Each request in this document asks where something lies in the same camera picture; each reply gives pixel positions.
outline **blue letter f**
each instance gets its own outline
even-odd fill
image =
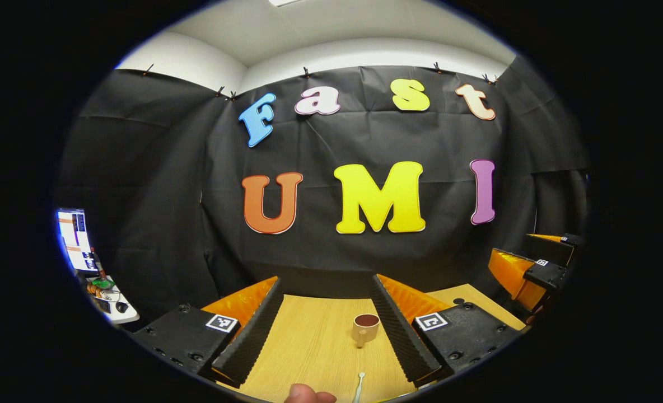
[[[256,146],[257,143],[267,137],[269,133],[272,133],[272,125],[264,125],[262,120],[271,122],[274,117],[274,112],[272,107],[267,104],[274,102],[275,99],[277,99],[277,97],[271,92],[268,92],[240,114],[239,120],[244,120],[244,124],[247,126],[247,131],[249,131],[248,145],[250,148]]]

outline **letter m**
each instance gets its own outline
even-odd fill
[[[389,222],[391,232],[419,232],[426,228],[419,210],[418,179],[423,167],[418,162],[395,163],[389,171],[383,189],[362,165],[339,166],[334,176],[342,182],[342,221],[337,224],[340,234],[361,234],[365,225],[359,221],[359,207],[375,232],[384,226],[391,207],[394,215]]]

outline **white wall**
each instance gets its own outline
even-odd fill
[[[433,67],[438,62],[445,71],[490,78],[500,76],[506,64],[472,51],[446,44],[415,39],[366,38],[332,41],[278,54],[247,67],[219,49],[183,34],[163,32],[135,49],[117,66],[140,69],[195,82],[230,95],[241,94],[260,85],[300,76],[309,72],[342,67],[408,65]]]
[[[415,39],[365,38],[334,41],[296,49],[250,66],[244,74],[239,92],[280,79],[309,72],[328,71],[342,67],[406,65],[433,67],[434,62],[445,71],[490,78],[500,76],[507,64],[472,51],[446,44]]]
[[[173,76],[230,95],[236,91],[247,66],[198,39],[173,32],[162,32],[132,51],[116,67],[139,69]]]

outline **wooden table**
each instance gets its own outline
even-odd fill
[[[451,306],[462,298],[477,304],[516,330],[525,326],[515,316],[471,285],[428,293]],[[339,403],[350,403],[365,372],[360,403],[392,399],[416,390],[406,380],[389,339],[380,326],[375,340],[357,349],[352,340],[352,321],[362,313],[374,313],[370,299],[337,300],[284,296],[277,318],[257,363],[239,390],[261,400],[283,402],[293,383],[306,383],[326,391]]]

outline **mug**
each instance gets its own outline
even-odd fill
[[[361,348],[368,341],[376,338],[379,331],[379,317],[370,313],[363,313],[354,318],[352,327],[352,338],[357,342],[357,347]]]

